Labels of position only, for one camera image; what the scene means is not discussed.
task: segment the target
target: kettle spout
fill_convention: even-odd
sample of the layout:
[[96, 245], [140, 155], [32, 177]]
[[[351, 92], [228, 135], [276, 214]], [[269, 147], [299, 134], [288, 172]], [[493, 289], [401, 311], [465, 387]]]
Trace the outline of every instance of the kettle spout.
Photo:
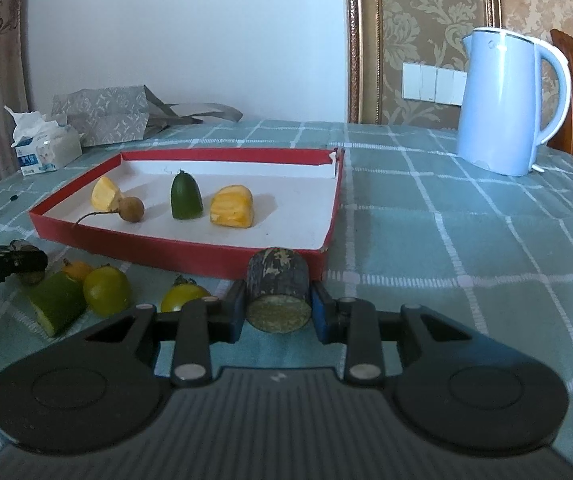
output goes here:
[[469, 58], [471, 58], [471, 38], [471, 34], [462, 38], [462, 44], [465, 46], [465, 50], [467, 51], [467, 56]]

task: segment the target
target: light blue kettle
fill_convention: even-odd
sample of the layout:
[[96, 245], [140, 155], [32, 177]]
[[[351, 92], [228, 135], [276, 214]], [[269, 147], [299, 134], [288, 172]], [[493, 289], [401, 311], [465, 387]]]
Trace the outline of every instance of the light blue kettle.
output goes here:
[[[527, 174], [537, 147], [560, 129], [571, 102], [566, 57], [538, 38], [481, 27], [463, 38], [469, 71], [457, 136], [457, 155], [485, 170], [511, 176]], [[560, 83], [558, 107], [540, 129], [541, 60]]]

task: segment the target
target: light switch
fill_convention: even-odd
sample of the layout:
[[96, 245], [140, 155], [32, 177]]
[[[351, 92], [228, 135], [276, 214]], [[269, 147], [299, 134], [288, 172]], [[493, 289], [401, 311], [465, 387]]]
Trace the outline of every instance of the light switch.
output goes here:
[[438, 67], [421, 65], [420, 70], [420, 101], [433, 102], [436, 100], [436, 78]]
[[451, 94], [451, 104], [462, 106], [465, 97], [465, 86], [467, 85], [467, 72], [460, 70], [453, 71], [453, 92]]
[[416, 63], [403, 63], [403, 98], [420, 99], [420, 68]]
[[453, 70], [438, 68], [436, 77], [436, 103], [451, 104], [453, 96]]

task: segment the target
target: gold frame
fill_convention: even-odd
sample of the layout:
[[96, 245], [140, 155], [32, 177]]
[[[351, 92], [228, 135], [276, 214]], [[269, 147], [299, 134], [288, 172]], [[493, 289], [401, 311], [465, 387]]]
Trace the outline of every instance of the gold frame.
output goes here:
[[[349, 123], [382, 120], [382, 0], [347, 0], [349, 7]], [[483, 0], [484, 23], [502, 27], [500, 0]]]

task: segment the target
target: kettle handle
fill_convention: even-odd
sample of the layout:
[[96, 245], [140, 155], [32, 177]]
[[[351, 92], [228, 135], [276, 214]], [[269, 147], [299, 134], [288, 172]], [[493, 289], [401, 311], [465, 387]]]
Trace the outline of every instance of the kettle handle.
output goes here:
[[569, 72], [569, 61], [559, 49], [540, 38], [531, 39], [534, 41], [540, 56], [553, 66], [560, 83], [557, 110], [547, 127], [535, 135], [535, 145], [537, 146], [551, 139], [566, 119], [571, 104], [571, 72]]

